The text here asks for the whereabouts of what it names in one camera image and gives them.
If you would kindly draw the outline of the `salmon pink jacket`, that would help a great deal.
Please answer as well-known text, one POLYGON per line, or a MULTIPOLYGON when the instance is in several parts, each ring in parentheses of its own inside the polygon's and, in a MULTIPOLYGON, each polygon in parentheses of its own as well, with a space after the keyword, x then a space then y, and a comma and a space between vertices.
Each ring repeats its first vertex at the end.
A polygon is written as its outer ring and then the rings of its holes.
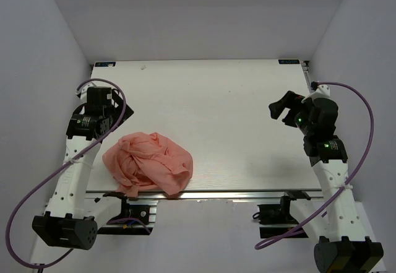
POLYGON ((117 191, 129 197, 156 190, 178 194, 193 174, 191 154, 157 132, 123 136, 102 155, 102 160, 118 184, 117 191))

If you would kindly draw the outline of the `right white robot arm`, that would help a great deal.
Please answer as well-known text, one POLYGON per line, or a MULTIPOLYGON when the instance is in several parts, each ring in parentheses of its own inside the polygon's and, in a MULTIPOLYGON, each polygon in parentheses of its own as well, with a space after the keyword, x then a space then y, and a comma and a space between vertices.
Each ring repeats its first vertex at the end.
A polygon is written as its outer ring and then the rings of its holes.
POLYGON ((303 97, 288 91, 269 105, 277 119, 288 109, 283 123, 303 133, 303 145, 319 181, 324 207, 316 209, 305 196, 292 196, 279 207, 280 217, 296 220, 315 241, 314 260, 319 272, 371 272, 382 259, 380 242, 366 233, 348 182, 348 155, 335 135, 338 106, 329 94, 316 91, 303 97))

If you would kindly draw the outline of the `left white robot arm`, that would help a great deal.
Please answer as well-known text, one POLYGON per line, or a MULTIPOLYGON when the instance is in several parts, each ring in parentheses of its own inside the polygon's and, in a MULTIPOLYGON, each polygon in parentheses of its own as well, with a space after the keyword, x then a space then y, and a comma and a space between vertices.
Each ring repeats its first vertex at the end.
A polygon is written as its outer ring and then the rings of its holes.
POLYGON ((89 250, 101 227, 113 219, 123 223, 131 215, 123 193, 106 193, 88 207, 85 195, 100 138, 134 112, 111 87, 88 84, 80 98, 83 103, 72 115, 66 132, 64 162, 69 166, 61 172, 45 213, 33 218, 32 228, 48 246, 89 250))

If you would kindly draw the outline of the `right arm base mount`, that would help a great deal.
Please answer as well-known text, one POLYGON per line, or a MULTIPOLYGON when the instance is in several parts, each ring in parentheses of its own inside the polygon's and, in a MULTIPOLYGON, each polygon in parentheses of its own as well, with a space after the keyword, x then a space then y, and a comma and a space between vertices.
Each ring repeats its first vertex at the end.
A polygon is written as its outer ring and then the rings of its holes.
POLYGON ((260 225, 261 239, 279 236, 298 224, 290 214, 290 203, 297 199, 310 201, 311 197, 304 191, 287 191, 279 203, 258 205, 258 211, 252 215, 252 219, 260 225))

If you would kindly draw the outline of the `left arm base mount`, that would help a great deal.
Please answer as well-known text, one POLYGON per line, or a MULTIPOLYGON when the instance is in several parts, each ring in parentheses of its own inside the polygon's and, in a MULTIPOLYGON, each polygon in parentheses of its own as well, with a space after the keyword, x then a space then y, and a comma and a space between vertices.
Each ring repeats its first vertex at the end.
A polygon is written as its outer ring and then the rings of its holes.
POLYGON ((96 197, 88 211, 97 223, 99 235, 149 235, 156 213, 154 203, 129 199, 119 192, 96 197))

